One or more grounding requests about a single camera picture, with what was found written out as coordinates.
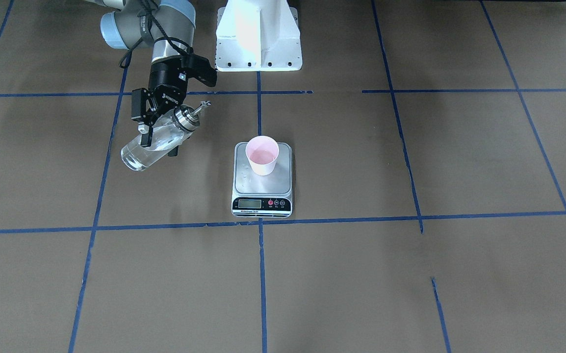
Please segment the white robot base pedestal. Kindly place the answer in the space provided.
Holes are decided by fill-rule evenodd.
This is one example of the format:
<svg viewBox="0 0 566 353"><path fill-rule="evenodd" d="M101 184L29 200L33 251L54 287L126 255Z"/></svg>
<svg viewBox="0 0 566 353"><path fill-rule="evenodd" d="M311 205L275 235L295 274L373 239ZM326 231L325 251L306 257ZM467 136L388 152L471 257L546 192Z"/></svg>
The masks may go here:
<svg viewBox="0 0 566 353"><path fill-rule="evenodd" d="M301 70L297 8L287 0L229 0L217 11L214 63L220 72Z"/></svg>

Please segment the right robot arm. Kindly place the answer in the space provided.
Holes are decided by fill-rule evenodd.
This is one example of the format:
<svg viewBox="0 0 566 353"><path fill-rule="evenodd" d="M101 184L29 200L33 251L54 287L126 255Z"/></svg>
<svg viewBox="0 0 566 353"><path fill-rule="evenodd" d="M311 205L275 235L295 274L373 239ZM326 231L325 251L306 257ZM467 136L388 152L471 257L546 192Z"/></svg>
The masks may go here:
<svg viewBox="0 0 566 353"><path fill-rule="evenodd" d="M98 0L109 7L101 18L102 38L109 47L124 50L120 69L128 69L132 54L151 48L148 86L132 92L132 120L139 136L126 145L122 159L176 156L179 145L199 125L198 110L184 105L187 85L195 78L217 82L209 61L195 54L195 7L188 0Z"/></svg>

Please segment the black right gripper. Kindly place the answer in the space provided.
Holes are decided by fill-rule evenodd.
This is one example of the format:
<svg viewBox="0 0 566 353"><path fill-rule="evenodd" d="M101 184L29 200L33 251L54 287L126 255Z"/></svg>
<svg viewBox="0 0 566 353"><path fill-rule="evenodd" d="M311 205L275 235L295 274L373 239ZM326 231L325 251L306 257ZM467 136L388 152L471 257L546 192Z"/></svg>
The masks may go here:
<svg viewBox="0 0 566 353"><path fill-rule="evenodd" d="M158 117L182 105L187 95L187 81L182 59L160 60L151 65L149 90L139 88L132 91L131 119L138 123L141 147L151 147L153 125ZM167 156L178 156L180 145L190 137L190 132L172 133L169 141L172 147Z"/></svg>

